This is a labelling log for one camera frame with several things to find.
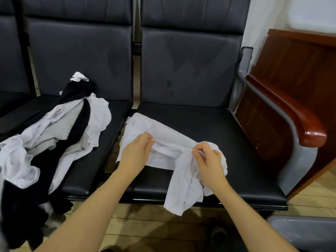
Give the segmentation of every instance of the person's right arm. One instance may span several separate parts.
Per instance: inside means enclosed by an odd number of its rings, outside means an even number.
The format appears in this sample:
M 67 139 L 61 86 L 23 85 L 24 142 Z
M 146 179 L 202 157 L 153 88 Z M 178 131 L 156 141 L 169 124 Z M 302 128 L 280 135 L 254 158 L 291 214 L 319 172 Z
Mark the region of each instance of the person's right arm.
M 206 160 L 193 151 L 203 182 L 221 201 L 233 220 L 249 252 L 298 252 L 273 229 L 229 185 L 221 165 L 221 153 L 202 142 L 194 147 L 205 153 Z

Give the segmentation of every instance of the finger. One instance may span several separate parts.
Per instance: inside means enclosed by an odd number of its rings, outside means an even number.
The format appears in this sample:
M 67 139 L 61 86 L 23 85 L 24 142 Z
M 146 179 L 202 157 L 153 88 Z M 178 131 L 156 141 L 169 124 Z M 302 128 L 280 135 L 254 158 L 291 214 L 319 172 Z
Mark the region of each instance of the finger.
M 193 150 L 192 154 L 196 159 L 198 167 L 205 165 L 205 160 L 204 160 L 203 156 L 198 151 Z
M 149 140 L 153 140 L 153 136 L 150 135 L 148 132 L 144 132 L 140 135 L 139 143 L 145 146 Z
M 150 140 L 145 147 L 145 155 L 148 157 L 155 140 Z
M 206 157 L 207 155 L 213 153 L 212 149 L 210 148 L 210 145 L 205 141 L 200 144 L 197 144 L 193 149 L 202 150 L 205 153 Z
M 138 141 L 140 140 L 140 136 L 141 136 L 141 134 L 139 134 L 139 135 L 133 140 L 133 142 L 138 142 Z
M 213 150 L 215 152 L 215 154 L 218 156 L 219 160 L 222 160 L 222 153 L 217 151 L 217 150 Z

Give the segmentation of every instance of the person's left arm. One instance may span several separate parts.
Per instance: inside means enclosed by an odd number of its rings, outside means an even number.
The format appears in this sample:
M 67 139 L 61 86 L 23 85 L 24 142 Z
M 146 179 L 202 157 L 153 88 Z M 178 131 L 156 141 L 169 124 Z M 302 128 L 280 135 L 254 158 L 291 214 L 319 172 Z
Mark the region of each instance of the person's left arm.
M 35 251 L 99 251 L 121 196 L 144 168 L 153 144 L 149 133 L 128 144 L 122 151 L 118 169 Z

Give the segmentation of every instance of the person's left hand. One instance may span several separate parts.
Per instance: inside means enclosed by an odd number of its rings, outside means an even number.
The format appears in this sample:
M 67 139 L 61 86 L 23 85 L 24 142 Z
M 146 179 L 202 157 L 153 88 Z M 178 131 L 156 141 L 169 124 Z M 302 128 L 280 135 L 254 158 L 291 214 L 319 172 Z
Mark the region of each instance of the person's left hand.
M 148 132 L 138 135 L 123 149 L 118 170 L 133 180 L 144 168 L 154 143 Z

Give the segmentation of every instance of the forearm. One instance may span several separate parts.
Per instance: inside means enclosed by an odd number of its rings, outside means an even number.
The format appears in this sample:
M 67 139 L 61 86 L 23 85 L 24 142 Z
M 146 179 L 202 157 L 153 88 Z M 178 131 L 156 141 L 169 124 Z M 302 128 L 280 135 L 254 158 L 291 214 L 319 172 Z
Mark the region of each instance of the forearm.
M 113 212 L 131 181 L 117 169 L 36 252 L 99 251 Z
M 228 211 L 249 252 L 297 252 L 228 184 L 215 195 Z

